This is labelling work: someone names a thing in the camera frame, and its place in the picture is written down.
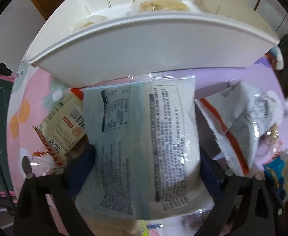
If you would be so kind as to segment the white red-striped snack bag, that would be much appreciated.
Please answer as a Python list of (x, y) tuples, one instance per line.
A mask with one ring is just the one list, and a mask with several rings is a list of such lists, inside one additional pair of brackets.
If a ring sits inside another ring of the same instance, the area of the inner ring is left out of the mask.
[(212, 130), (228, 167), (246, 176), (253, 166), (259, 139), (283, 120), (283, 105), (274, 91), (261, 91), (241, 81), (195, 104)]

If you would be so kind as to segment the large pale blue snack bag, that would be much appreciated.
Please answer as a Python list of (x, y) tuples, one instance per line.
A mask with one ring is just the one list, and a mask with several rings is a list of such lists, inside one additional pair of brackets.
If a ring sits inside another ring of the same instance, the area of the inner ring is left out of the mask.
[(76, 197), (85, 217), (155, 220), (214, 206), (200, 177), (194, 76), (89, 87), (95, 164)]

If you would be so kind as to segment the round clear-wrapped pastry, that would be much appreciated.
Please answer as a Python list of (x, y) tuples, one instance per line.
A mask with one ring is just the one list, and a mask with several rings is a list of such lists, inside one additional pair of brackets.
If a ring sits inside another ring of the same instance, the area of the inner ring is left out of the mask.
[(144, 2), (133, 2), (127, 14), (138, 14), (153, 11), (190, 11), (190, 7), (178, 0), (151, 0)]

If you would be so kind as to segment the clear-wrapped beige pastry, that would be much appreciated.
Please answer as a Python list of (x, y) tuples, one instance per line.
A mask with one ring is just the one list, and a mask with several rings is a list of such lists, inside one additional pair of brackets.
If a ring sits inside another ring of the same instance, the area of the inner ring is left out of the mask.
[(106, 22), (108, 20), (109, 19), (105, 16), (93, 15), (93, 16), (87, 17), (87, 18), (82, 19), (79, 22), (77, 22), (74, 25), (74, 27), (72, 28), (72, 31), (77, 32), (83, 28), (90, 27), (90, 26), (96, 25), (98, 23), (103, 23), (103, 22)]

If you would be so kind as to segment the blue yellow snack packet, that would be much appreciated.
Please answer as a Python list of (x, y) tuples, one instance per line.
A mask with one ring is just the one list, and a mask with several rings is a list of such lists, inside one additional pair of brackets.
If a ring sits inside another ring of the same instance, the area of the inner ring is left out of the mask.
[(264, 176), (270, 180), (283, 202), (288, 200), (288, 152), (279, 152), (263, 164)]

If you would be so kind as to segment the beige UFO noodle packet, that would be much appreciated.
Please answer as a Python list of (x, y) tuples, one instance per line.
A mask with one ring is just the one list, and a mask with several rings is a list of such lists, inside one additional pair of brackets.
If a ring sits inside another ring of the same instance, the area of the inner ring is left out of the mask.
[(34, 131), (58, 167), (67, 165), (67, 153), (86, 135), (83, 92), (72, 88)]

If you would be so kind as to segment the pink cartoon bed sheet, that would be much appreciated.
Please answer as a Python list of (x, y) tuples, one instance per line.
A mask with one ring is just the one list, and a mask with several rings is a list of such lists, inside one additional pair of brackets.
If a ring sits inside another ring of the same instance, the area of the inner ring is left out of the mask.
[[(228, 86), (232, 79), (246, 80), (267, 91), (272, 90), (283, 98), (282, 90), (275, 72), (266, 58), (261, 58), (245, 69), (208, 68), (188, 69), (165, 72), (165, 76), (196, 77), (196, 96), (202, 98)], [(25, 60), (20, 64), (10, 96), (7, 114), (7, 155), (12, 184), (16, 194), (28, 173), (44, 175), (53, 167), (54, 162), (47, 153), (34, 127), (54, 107), (69, 87), (58, 81), (42, 69), (29, 65)], [(280, 134), (278, 147), (270, 151), (261, 146), (253, 166), (254, 173), (263, 172), (263, 164), (279, 152), (288, 152), (288, 112), (285, 112), (282, 124), (278, 127)], [(48, 199), (50, 212), (61, 235), (67, 231), (51, 199)], [(96, 221), (88, 219), (87, 223), (96, 235), (188, 235), (200, 226), (202, 214), (173, 217), (164, 220), (123, 220), (108, 219)]]

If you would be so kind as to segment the white plastic organizer bin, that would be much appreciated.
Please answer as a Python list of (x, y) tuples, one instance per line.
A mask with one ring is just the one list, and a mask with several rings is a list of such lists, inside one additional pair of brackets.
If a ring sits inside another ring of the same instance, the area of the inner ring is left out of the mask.
[[(187, 68), (243, 68), (279, 38), (245, 0), (178, 0), (190, 11), (127, 14), (133, 2), (65, 0), (31, 43), (26, 60), (71, 87)], [(109, 20), (73, 32), (82, 19)]]

